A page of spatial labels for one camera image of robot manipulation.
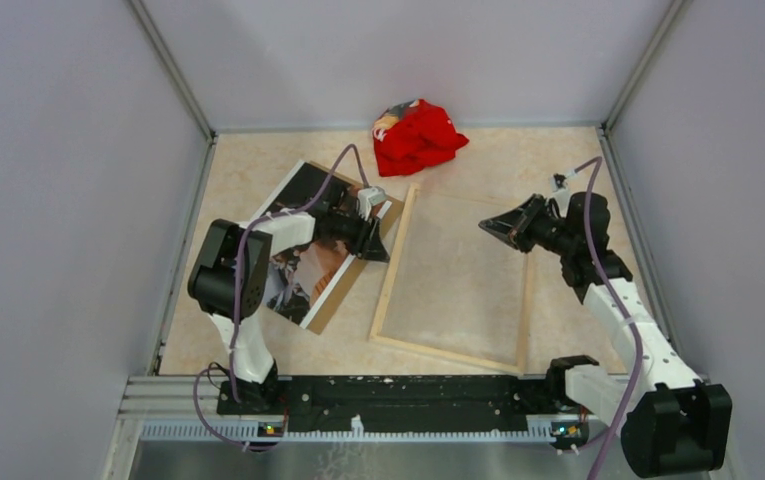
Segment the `beige table surface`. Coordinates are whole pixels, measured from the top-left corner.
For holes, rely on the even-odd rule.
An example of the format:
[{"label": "beige table surface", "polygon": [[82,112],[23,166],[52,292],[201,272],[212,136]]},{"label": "beige table surface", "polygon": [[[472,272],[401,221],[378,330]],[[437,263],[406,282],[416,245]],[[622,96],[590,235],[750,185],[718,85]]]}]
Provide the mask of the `beige table surface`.
[{"label": "beige table surface", "polygon": [[[463,129],[470,144],[452,162],[409,177],[380,178],[370,135],[366,131],[321,131],[221,135],[197,219],[183,285],[208,225],[218,217],[247,220],[297,160],[331,166],[348,143],[355,143],[372,185],[404,198],[408,185],[517,199],[549,193],[548,178],[601,155],[594,128],[483,128]],[[351,156],[339,171],[359,178]],[[571,183],[584,190],[588,174]],[[609,199],[612,212],[611,248],[637,273],[626,227],[608,172],[603,168],[595,191]],[[393,246],[396,226],[384,239]],[[497,248],[507,248],[497,243]],[[555,357],[588,354],[612,372],[624,372],[605,330],[582,308],[561,276],[559,259],[536,249],[533,313],[529,324],[526,372],[543,373]],[[321,335],[302,330],[264,309],[267,347],[281,374],[396,375],[491,373],[479,367],[398,350],[367,340],[387,265],[370,263]],[[176,305],[167,341],[162,374],[194,374],[210,361],[226,365],[226,354],[216,328],[186,293]]]}]

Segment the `cable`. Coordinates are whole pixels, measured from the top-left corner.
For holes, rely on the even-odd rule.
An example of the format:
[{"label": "cable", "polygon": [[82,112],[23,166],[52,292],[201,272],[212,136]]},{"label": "cable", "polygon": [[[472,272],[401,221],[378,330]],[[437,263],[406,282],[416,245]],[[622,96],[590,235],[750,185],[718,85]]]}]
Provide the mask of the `cable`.
[{"label": "cable", "polygon": [[[611,294],[615,301],[615,305],[617,305],[618,310],[620,310],[623,318],[629,320],[632,315],[630,315],[626,305],[623,304],[617,291],[615,291],[615,287],[612,286],[612,283],[609,281],[609,277],[606,275],[606,271],[603,269],[603,264],[600,262],[600,257],[597,255],[597,250],[594,248],[594,236],[591,233],[591,195],[594,191],[594,180],[597,178],[597,173],[600,172],[600,166],[602,163],[603,157],[595,157],[585,162],[575,170],[576,172],[579,172],[589,165],[594,164],[594,171],[591,173],[591,178],[588,180],[588,188],[585,190],[585,205],[583,207],[585,240],[586,243],[588,243],[588,252],[591,254],[591,260],[594,262],[594,268],[597,270],[597,275],[600,277],[600,280],[603,281],[603,285],[606,286],[609,294]],[[638,331],[638,327],[635,325],[635,322],[629,322],[629,329],[632,332],[632,338],[635,341],[635,362],[632,365],[632,373],[629,375],[629,383],[627,383],[626,390],[623,392],[620,402],[618,403],[618,409],[615,411],[615,416],[612,418],[612,423],[609,425],[608,430],[606,430],[607,433],[603,438],[604,441],[600,446],[600,451],[597,453],[597,458],[594,460],[594,464],[591,466],[591,470],[588,472],[588,480],[596,479],[597,475],[600,473],[600,470],[603,468],[603,463],[606,461],[606,454],[608,453],[609,447],[611,447],[612,442],[615,439],[620,420],[626,413],[626,409],[629,406],[629,400],[632,398],[632,392],[635,390],[635,387],[638,384],[638,377],[641,376],[642,356],[644,355],[644,352],[642,351],[643,345],[641,342],[641,333]]]},{"label": "cable", "polygon": [[338,168],[338,165],[341,163],[341,160],[344,159],[344,157],[347,155],[347,152],[350,151],[350,149],[353,150],[356,157],[356,163],[358,164],[358,171],[361,174],[361,180],[364,182],[365,187],[369,187],[370,184],[367,182],[367,176],[364,174],[364,167],[361,166],[361,156],[358,153],[358,148],[355,146],[354,143],[351,143],[344,147],[344,149],[341,151],[341,154],[338,155],[338,158],[335,160],[335,163],[332,164],[332,168],[329,169],[329,173],[326,174],[326,178],[323,180],[323,183],[320,185],[320,189],[317,191],[317,193],[314,195],[314,197],[311,198],[311,200],[308,201],[305,205],[296,208],[294,210],[290,210],[288,212],[276,212],[272,213],[269,216],[262,216],[258,217],[255,220],[253,220],[246,229],[244,229],[243,235],[241,235],[241,241],[238,242],[238,254],[235,258],[235,265],[237,266],[235,268],[235,308],[232,315],[232,323],[234,324],[234,328],[232,330],[232,339],[229,341],[229,373],[231,374],[230,383],[232,385],[232,398],[237,402],[241,403],[241,397],[238,394],[238,386],[236,385],[235,379],[235,344],[238,341],[238,333],[240,332],[241,327],[241,287],[243,286],[243,277],[244,277],[244,246],[247,243],[247,237],[249,237],[250,232],[255,230],[255,227],[267,222],[269,220],[272,220],[274,218],[284,217],[288,215],[294,215],[297,213],[305,212],[306,210],[310,209],[312,206],[314,206],[315,203],[320,199],[321,196],[323,196],[323,192],[326,190],[326,187],[329,186],[329,182],[332,180],[332,176],[335,174],[335,169]]},{"label": "cable", "polygon": [[[268,216],[262,216],[259,218],[256,218],[250,224],[247,226],[247,228],[244,230],[244,233],[241,235],[241,239],[238,242],[238,252],[235,257],[235,304],[234,304],[234,311],[233,311],[233,318],[232,323],[234,326],[234,329],[232,331],[232,339],[229,341],[229,384],[232,388],[232,397],[238,404],[241,403],[240,394],[238,393],[238,385],[235,382],[235,344],[238,341],[238,333],[240,332],[240,325],[241,325],[241,288],[243,287],[243,272],[244,272],[244,246],[246,246],[247,238],[249,237],[249,232],[255,230],[255,227],[257,225],[260,225],[264,222],[267,222],[269,220],[272,220],[274,218],[284,217],[287,215],[294,215],[296,213],[304,212],[308,209],[310,209],[312,206],[314,206],[315,203],[320,199],[320,197],[323,195],[323,192],[326,191],[326,187],[329,186],[329,182],[332,180],[332,177],[335,174],[335,170],[338,168],[338,165],[341,163],[341,160],[344,159],[344,157],[347,155],[347,152],[352,150],[355,153],[356,157],[356,163],[358,164],[358,171],[361,175],[362,183],[364,184],[365,188],[370,187],[370,183],[367,181],[367,175],[364,173],[364,167],[361,165],[361,155],[358,153],[358,147],[355,146],[354,143],[351,143],[344,147],[344,149],[341,151],[340,155],[338,155],[338,158],[335,160],[335,163],[332,164],[332,168],[329,169],[329,172],[326,174],[326,178],[323,180],[323,183],[320,185],[320,189],[317,191],[317,193],[314,195],[314,197],[311,198],[311,200],[308,201],[305,205],[296,208],[294,210],[290,210],[288,212],[276,212],[269,214]],[[196,377],[194,378],[194,391],[193,391],[193,401],[194,401],[194,410],[196,410],[197,417],[199,418],[199,421],[202,423],[202,425],[205,427],[206,430],[208,430],[209,433],[217,437],[218,439],[230,444],[234,445],[236,447],[243,448],[244,451],[250,450],[255,452],[266,452],[275,447],[275,444],[268,447],[255,447],[251,446],[249,442],[239,442],[237,440],[232,440],[229,437],[226,437],[225,435],[218,432],[214,427],[208,424],[208,421],[205,418],[205,415],[202,413],[202,408],[199,406],[199,381],[203,376],[207,376],[209,381],[211,381],[211,372],[217,370],[221,371],[224,374],[226,373],[225,369],[218,368],[218,367],[212,367],[212,364],[209,364],[208,367],[200,371]]]}]

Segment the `white wall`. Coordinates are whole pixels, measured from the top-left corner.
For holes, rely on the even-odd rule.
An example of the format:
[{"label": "white wall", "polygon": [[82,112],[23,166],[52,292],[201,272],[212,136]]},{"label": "white wall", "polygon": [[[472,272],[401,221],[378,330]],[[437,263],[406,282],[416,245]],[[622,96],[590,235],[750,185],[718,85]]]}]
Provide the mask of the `white wall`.
[{"label": "white wall", "polygon": [[122,0],[0,2],[0,479],[89,479],[205,141]]},{"label": "white wall", "polygon": [[616,139],[682,353],[765,478],[765,2],[694,2]]},{"label": "white wall", "polygon": [[603,120],[669,1],[147,0],[212,126]]}]

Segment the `printed graphic on red cloth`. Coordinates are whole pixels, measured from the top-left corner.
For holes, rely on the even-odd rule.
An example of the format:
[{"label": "printed graphic on red cloth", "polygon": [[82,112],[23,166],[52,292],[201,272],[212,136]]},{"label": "printed graphic on red cloth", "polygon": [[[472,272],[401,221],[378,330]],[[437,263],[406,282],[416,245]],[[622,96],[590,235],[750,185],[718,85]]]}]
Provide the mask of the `printed graphic on red cloth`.
[{"label": "printed graphic on red cloth", "polygon": [[395,105],[373,123],[379,175],[411,175],[452,160],[468,139],[456,132],[447,111],[424,99]]}]

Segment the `wooden frame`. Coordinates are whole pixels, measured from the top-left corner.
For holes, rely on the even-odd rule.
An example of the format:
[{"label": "wooden frame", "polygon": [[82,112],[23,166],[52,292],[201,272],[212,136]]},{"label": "wooden frame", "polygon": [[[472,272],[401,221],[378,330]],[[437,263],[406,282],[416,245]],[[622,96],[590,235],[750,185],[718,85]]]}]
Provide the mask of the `wooden frame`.
[{"label": "wooden frame", "polygon": [[[419,184],[413,183],[409,186],[408,193],[406,194],[405,206],[403,213],[400,217],[400,226],[397,229],[397,236],[394,240],[394,248],[391,253],[391,261],[388,266],[388,271],[385,274],[385,280],[382,283],[382,292],[379,295],[379,303],[376,306],[376,312],[373,316],[373,323],[370,326],[369,340],[376,343],[389,345],[392,347],[402,348],[417,353],[426,355],[432,355],[441,357],[446,360],[452,360],[459,363],[468,365],[474,365],[478,367],[488,368],[491,370],[497,370],[499,372],[511,373],[511,374],[523,374],[526,365],[527,347],[529,345],[529,317],[532,315],[532,304],[534,301],[534,280],[535,280],[535,268],[533,265],[533,259],[531,255],[526,258],[526,265],[524,267],[524,291],[523,291],[523,307],[520,325],[518,327],[518,338],[515,351],[515,364],[509,364],[504,362],[498,362],[495,360],[488,360],[485,358],[475,357],[458,352],[452,352],[441,348],[430,347],[427,345],[421,345],[418,343],[411,343],[396,338],[391,338],[382,335],[382,326],[385,323],[385,318],[388,314],[388,304],[391,301],[391,294],[394,290],[394,284],[396,283],[397,272],[400,267],[400,260],[402,259],[403,249],[405,247],[406,237],[408,235],[409,225],[411,223],[412,211],[414,210],[414,203],[417,199],[418,192],[421,190]],[[443,192],[435,192],[434,194],[445,195],[457,199],[474,200],[484,203],[494,203],[498,206],[507,207],[512,209],[517,204],[509,204],[509,202],[502,201],[500,199],[492,197],[468,197],[458,194],[447,194]]]}]

